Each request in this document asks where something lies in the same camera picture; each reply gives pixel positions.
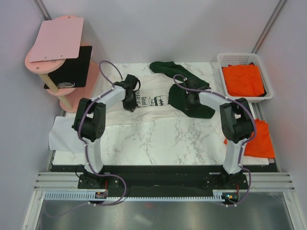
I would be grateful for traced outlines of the cream and green t-shirt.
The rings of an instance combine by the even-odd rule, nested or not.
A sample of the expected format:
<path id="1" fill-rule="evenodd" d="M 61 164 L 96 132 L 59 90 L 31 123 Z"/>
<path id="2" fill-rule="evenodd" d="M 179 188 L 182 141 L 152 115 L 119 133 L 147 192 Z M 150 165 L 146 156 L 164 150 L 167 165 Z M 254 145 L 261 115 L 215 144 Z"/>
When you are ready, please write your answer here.
<path id="1" fill-rule="evenodd" d="M 173 62 L 116 64 L 118 71 L 102 65 L 104 74 L 112 82 L 126 77 L 136 76 L 141 81 L 136 91 L 137 107 L 134 112 L 126 111 L 122 102 L 112 106 L 106 112 L 106 126 L 130 125 L 150 122 L 170 117 L 192 117 L 210 119 L 215 111 L 208 106 L 199 105 L 196 109 L 185 108 L 185 90 L 175 85 L 174 75 L 184 75 L 195 78 L 197 86 L 208 86 L 206 76 L 196 76 L 182 65 Z"/>

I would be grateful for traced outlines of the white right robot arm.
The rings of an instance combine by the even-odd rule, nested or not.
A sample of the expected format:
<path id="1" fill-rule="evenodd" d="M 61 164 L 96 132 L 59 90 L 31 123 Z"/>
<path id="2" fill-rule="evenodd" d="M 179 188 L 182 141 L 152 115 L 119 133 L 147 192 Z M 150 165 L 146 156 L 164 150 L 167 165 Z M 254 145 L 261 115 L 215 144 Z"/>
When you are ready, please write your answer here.
<path id="1" fill-rule="evenodd" d="M 220 176 L 224 188 L 232 188 L 237 183 L 236 173 L 242 170 L 242 156 L 248 139 L 256 127 L 249 104 L 245 98 L 230 99 L 214 92 L 207 86 L 197 88 L 196 81 L 184 78 L 185 109 L 195 111 L 201 105 L 219 112 L 222 132 L 227 139 L 226 156 L 223 162 L 225 173 Z"/>

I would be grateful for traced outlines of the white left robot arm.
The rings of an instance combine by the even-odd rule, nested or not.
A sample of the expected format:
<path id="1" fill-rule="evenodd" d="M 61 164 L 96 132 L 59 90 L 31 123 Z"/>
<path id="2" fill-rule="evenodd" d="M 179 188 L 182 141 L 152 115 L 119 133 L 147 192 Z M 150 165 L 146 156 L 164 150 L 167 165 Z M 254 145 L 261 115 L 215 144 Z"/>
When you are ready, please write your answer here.
<path id="1" fill-rule="evenodd" d="M 102 95 L 79 101 L 72 128 L 84 144 L 85 169 L 92 173 L 88 182 L 94 188 L 101 188 L 105 184 L 105 176 L 99 172 L 104 166 L 100 141 L 106 129 L 106 112 L 119 102 L 122 102 L 124 110 L 134 112 L 138 107 L 135 88 L 140 86 L 141 82 L 136 76 L 127 75 L 124 81 L 115 82 Z"/>

